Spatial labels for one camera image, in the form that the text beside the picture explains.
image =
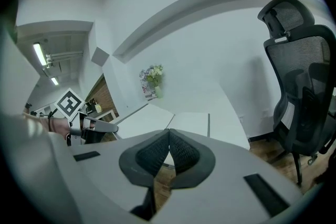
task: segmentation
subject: black rubber strip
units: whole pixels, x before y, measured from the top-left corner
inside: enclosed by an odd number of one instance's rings
[[[259,174],[248,175],[244,179],[271,217],[289,207]]]
[[[83,154],[74,155],[74,158],[76,162],[80,162],[84,161],[85,159],[90,159],[97,156],[100,156],[100,154],[97,151],[91,151]]]
[[[208,114],[208,137],[210,137],[210,114]]]

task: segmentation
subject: chair base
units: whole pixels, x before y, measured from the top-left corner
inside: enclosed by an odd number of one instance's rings
[[[285,157],[287,154],[289,154],[289,152],[283,151],[278,156],[276,156],[275,158],[268,161],[268,163],[269,164],[274,164],[277,161],[281,160],[283,157]],[[300,154],[292,152],[292,155],[293,155],[293,158],[294,158],[296,174],[297,174],[297,177],[298,177],[298,186],[301,187],[302,172],[301,172]]]

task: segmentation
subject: chair wheel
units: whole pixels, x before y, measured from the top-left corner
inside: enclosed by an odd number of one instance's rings
[[[317,154],[315,154],[314,156],[312,156],[311,159],[308,160],[308,165],[312,165],[316,159],[317,159]]]

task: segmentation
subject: ceiling light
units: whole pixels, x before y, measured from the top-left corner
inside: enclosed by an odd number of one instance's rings
[[[58,82],[57,82],[57,80],[56,80],[55,78],[52,78],[51,80],[52,80],[52,82],[53,82],[55,85],[58,85]]]
[[[36,53],[38,59],[40,60],[41,65],[46,66],[46,65],[47,65],[47,62],[46,62],[46,60],[44,59],[44,55],[43,55],[43,53],[42,53],[40,43],[35,43],[35,44],[34,44],[34,50],[35,50],[35,53]]]

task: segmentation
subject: baseboard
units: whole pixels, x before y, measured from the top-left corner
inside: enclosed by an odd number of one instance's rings
[[[267,133],[267,134],[262,134],[259,136],[254,136],[254,137],[250,137],[248,140],[250,142],[255,142],[255,141],[260,141],[260,140],[264,140],[264,139],[269,139],[272,136],[273,132]]]

